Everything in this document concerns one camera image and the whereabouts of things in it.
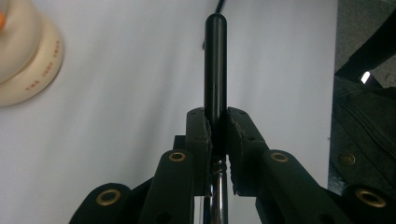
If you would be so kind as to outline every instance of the black object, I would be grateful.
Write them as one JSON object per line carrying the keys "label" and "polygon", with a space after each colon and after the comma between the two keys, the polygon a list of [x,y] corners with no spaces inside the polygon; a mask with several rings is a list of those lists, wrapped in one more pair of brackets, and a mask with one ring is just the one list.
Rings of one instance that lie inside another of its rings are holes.
{"label": "black object", "polygon": [[[335,73],[354,82],[359,82],[363,74],[375,69],[396,53],[396,10],[381,27],[354,53]],[[378,86],[373,80],[371,85]]]}
{"label": "black object", "polygon": [[[248,113],[226,108],[224,26],[219,14],[207,20],[205,108],[187,114],[186,136],[175,137],[174,149],[163,154],[153,179],[133,190],[120,184],[93,190],[70,223],[193,223],[193,196],[214,202],[218,186],[213,181],[222,180],[217,175],[225,169],[218,161],[224,161],[224,153],[234,193],[256,197],[262,223],[396,223],[395,202],[386,194],[351,186],[338,196],[321,188],[292,155],[269,149]],[[227,223],[226,215],[226,210],[210,210],[204,223]]]}

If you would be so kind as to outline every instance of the brass insert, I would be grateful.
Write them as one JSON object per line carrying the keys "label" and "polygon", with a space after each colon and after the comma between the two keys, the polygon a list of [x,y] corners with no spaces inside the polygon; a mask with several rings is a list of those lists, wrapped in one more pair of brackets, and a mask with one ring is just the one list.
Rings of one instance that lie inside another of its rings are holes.
{"label": "brass insert", "polygon": [[186,155],[181,152],[174,152],[169,155],[169,160],[171,161],[184,161],[186,159]]}
{"label": "brass insert", "polygon": [[96,198],[96,202],[102,206],[108,206],[119,200],[121,193],[117,189],[107,189],[102,191]]}
{"label": "brass insert", "polygon": [[273,152],[271,153],[271,158],[274,161],[280,161],[280,162],[285,162],[289,160],[289,157],[287,157],[285,154],[280,153],[280,152]]}
{"label": "brass insert", "polygon": [[383,198],[367,189],[357,189],[355,193],[362,202],[367,203],[372,207],[382,208],[387,205],[387,202],[385,202]]}

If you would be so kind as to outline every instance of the black mechanical part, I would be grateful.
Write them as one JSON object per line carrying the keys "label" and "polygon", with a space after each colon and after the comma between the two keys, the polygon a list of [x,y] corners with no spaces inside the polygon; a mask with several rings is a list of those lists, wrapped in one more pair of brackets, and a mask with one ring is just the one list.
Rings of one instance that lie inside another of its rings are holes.
{"label": "black mechanical part", "polygon": [[228,107],[227,150],[233,193],[255,197],[260,185],[262,154],[269,150],[247,112]]}
{"label": "black mechanical part", "polygon": [[139,224],[193,223],[193,158],[187,150],[161,156]]}
{"label": "black mechanical part", "polygon": [[196,108],[187,113],[184,148],[194,157],[194,196],[208,196],[212,145],[210,126],[203,108]]}
{"label": "black mechanical part", "polygon": [[[263,186],[257,204],[261,205],[258,212],[263,223],[271,220],[285,220],[285,223],[290,224],[352,223],[291,154],[280,150],[268,150],[264,152],[262,159]],[[265,210],[267,207],[278,208],[279,212],[276,214],[282,217],[268,218],[268,215],[272,215],[270,212],[274,211]]]}
{"label": "black mechanical part", "polygon": [[73,215],[71,224],[137,223],[151,179],[133,190],[121,184],[94,189]]}

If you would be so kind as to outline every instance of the masking tape roll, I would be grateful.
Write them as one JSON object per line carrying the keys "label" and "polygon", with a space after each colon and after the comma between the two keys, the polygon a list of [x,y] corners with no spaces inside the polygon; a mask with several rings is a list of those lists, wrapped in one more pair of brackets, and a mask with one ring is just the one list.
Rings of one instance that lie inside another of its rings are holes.
{"label": "masking tape roll", "polygon": [[8,3],[7,22],[0,31],[0,83],[17,74],[33,56],[41,37],[41,20],[29,0]]}
{"label": "masking tape roll", "polygon": [[63,42],[44,16],[42,35],[32,60],[14,77],[0,84],[0,105],[13,105],[42,91],[58,73],[64,56]]}

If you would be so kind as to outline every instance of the metal rod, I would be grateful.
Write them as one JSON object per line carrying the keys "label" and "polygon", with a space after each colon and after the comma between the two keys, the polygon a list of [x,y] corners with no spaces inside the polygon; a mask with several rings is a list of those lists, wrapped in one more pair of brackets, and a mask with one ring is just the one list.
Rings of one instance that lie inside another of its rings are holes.
{"label": "metal rod", "polygon": [[205,116],[212,132],[211,194],[204,201],[205,224],[228,223],[225,121],[227,115],[227,21],[213,14],[205,26]]}

